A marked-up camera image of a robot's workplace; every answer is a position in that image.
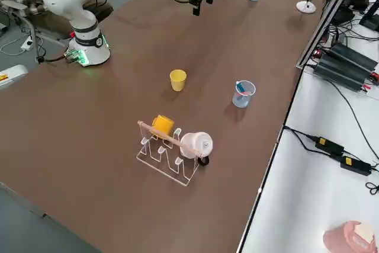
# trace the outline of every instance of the acrylic cup rack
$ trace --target acrylic cup rack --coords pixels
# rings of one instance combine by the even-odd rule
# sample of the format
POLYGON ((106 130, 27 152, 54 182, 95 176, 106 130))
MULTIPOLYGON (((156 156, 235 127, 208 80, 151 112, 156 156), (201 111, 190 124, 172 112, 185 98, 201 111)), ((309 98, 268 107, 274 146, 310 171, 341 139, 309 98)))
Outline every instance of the acrylic cup rack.
POLYGON ((203 158, 196 150, 180 142, 182 132, 180 128, 174 131, 173 137, 170 137, 142 121, 138 121, 138 125, 142 136, 140 142, 142 148, 136 156, 137 159, 175 182, 187 186, 199 165, 205 166, 209 163, 208 157, 203 158), (183 157, 180 146, 196 153, 197 157, 195 159, 183 157))

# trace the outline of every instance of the yellow mug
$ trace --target yellow mug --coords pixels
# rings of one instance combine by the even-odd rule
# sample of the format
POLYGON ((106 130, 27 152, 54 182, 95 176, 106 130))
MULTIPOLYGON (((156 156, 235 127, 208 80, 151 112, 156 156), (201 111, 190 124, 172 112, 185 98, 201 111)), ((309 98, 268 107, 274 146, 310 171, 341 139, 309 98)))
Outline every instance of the yellow mug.
POLYGON ((170 135, 171 130, 174 126, 174 121, 170 120, 169 118, 158 115, 154 120, 152 124, 154 129, 160 130, 162 133, 166 135, 170 135))

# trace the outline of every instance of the white lamp base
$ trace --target white lamp base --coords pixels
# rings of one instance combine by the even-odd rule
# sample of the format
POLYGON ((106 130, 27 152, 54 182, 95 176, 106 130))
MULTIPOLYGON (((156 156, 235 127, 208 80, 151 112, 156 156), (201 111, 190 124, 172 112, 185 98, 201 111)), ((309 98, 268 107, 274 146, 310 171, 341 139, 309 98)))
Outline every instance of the white lamp base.
POLYGON ((302 12, 302 13, 306 13, 306 14, 312 14, 312 13, 315 13, 316 12, 316 6, 314 6, 314 4, 310 1, 300 1, 298 3, 296 3, 296 8, 302 12))

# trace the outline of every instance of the wooden dowel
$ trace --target wooden dowel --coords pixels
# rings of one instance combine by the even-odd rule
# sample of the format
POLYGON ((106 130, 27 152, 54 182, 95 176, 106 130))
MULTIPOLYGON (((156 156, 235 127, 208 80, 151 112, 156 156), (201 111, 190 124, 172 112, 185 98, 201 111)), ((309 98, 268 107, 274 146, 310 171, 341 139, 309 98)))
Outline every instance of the wooden dowel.
POLYGON ((203 154, 202 153, 199 153, 198 151, 196 151, 195 149, 193 149, 192 147, 186 145, 185 143, 182 143, 168 135, 166 135, 165 133, 162 133, 160 130, 157 130, 155 128, 153 128, 152 126, 149 126, 148 124, 145 124, 144 122, 142 121, 138 121, 137 124, 139 124, 141 127, 143 127, 144 129, 146 130, 149 130, 151 131, 153 134, 156 134, 158 136, 160 136, 161 138, 163 138, 164 140, 167 140, 171 143, 173 143, 174 145, 177 145, 179 146, 180 148, 184 148, 190 152, 192 152, 193 154, 195 154, 197 157, 200 157, 202 158, 203 157, 203 154))

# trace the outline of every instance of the mug handle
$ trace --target mug handle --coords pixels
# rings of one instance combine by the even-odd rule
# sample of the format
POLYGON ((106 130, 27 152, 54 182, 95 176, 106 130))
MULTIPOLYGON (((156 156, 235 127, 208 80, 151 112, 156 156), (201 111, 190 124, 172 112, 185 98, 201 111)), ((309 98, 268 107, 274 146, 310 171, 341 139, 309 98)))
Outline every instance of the mug handle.
POLYGON ((203 158, 198 157, 197 162, 200 166, 207 166, 209 164, 209 156, 205 156, 203 158))

